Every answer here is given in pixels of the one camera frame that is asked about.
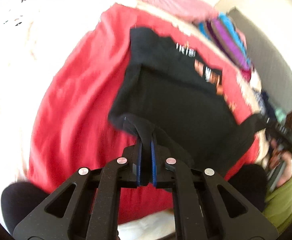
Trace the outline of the right hand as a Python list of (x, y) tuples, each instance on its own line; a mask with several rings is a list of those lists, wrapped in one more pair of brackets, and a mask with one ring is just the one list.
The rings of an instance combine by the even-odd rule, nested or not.
[(292, 178), (292, 153), (276, 139), (270, 140), (272, 149), (267, 165), (268, 189), (273, 192)]

